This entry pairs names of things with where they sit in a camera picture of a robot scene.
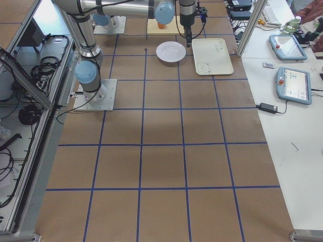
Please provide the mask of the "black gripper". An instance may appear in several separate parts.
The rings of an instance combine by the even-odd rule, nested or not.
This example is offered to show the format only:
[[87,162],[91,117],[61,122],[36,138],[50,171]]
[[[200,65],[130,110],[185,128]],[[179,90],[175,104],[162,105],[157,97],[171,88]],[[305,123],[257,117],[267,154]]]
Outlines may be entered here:
[[191,46],[191,26],[195,22],[195,0],[179,0],[180,24],[186,33],[186,47]]

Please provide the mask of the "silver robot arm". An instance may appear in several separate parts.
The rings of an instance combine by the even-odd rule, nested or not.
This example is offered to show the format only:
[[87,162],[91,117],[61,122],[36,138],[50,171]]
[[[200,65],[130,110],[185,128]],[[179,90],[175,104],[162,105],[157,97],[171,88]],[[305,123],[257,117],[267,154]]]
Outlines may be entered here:
[[106,29],[116,29],[120,24],[117,16],[93,14],[92,18],[96,25]]
[[85,59],[95,60],[102,56],[96,44],[90,15],[122,16],[155,19],[160,24],[169,24],[179,7],[180,24],[184,28],[187,46],[191,45],[191,26],[195,22],[197,7],[195,1],[56,1],[65,12],[75,32],[74,39],[79,42],[79,52]]

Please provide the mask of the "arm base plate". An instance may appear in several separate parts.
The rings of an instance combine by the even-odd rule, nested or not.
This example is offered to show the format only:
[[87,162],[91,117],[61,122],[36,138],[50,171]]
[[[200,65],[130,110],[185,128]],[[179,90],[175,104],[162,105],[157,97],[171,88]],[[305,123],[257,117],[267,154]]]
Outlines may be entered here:
[[114,16],[110,18],[107,25],[101,26],[95,24],[94,34],[95,35],[117,35],[125,33],[126,17]]
[[112,111],[114,109],[117,79],[102,79],[99,91],[88,93],[84,92],[81,84],[75,97],[73,108],[76,111]]

